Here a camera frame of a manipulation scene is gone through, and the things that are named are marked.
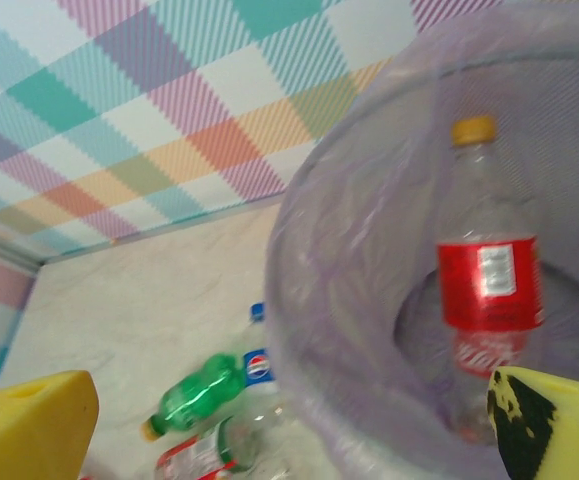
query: coca-cola bottle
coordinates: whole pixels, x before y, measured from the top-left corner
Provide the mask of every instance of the coca-cola bottle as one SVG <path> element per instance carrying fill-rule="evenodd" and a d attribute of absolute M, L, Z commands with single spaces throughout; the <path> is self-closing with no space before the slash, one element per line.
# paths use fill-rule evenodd
<path fill-rule="evenodd" d="M 452 188 L 437 237 L 443 318 L 453 328 L 453 421 L 470 442 L 495 441 L 487 382 L 501 365 L 535 368 L 542 307 L 536 234 L 494 152 L 491 116 L 454 124 Z"/>

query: bottle label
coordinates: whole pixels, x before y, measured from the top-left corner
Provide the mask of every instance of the bottle label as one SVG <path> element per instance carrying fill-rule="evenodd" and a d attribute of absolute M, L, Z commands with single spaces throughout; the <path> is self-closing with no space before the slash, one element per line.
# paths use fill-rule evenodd
<path fill-rule="evenodd" d="M 496 368 L 518 363 L 527 343 L 527 335 L 528 332 L 506 335 L 458 330 L 453 344 L 453 358 L 461 370 L 489 378 Z"/>
<path fill-rule="evenodd" d="M 542 323 L 536 239 L 440 244 L 445 322 L 459 330 L 509 332 Z"/>
<path fill-rule="evenodd" d="M 229 478 L 228 469 L 233 468 L 235 463 L 225 464 L 218 447 L 218 434 L 227 420 L 223 420 L 205 434 L 196 435 L 165 452 L 156 463 L 156 478 L 158 480 Z"/>
<path fill-rule="evenodd" d="M 269 358 L 264 348 L 245 353 L 245 388 L 259 383 L 273 382 L 275 377 L 271 371 Z"/>

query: trash bin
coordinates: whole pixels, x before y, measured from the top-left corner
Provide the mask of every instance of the trash bin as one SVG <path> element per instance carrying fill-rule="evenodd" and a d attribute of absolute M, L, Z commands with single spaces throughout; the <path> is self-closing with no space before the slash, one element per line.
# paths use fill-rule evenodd
<path fill-rule="evenodd" d="M 444 22 L 398 55 L 292 180 L 270 239 L 269 350 L 346 478 L 507 478 L 447 426 L 434 231 L 450 128 L 492 114 L 542 266 L 544 369 L 579 380 L 579 3 Z"/>

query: pepsi label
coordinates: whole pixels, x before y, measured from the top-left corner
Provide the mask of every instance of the pepsi label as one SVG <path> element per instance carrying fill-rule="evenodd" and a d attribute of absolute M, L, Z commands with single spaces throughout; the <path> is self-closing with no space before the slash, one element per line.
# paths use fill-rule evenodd
<path fill-rule="evenodd" d="M 244 361 L 246 372 L 245 387 L 275 380 L 264 348 L 246 353 Z"/>

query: black marking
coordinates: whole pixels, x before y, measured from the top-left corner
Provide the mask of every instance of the black marking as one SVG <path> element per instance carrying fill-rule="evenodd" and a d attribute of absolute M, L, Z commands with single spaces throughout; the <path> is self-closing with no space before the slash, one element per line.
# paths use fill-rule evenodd
<path fill-rule="evenodd" d="M 509 376 L 507 381 L 518 400 L 521 415 L 509 420 L 507 412 L 497 404 L 495 394 L 493 398 L 488 395 L 487 410 L 493 411 L 498 450 L 511 480 L 534 480 L 553 434 L 550 422 L 556 407 L 516 377 Z"/>

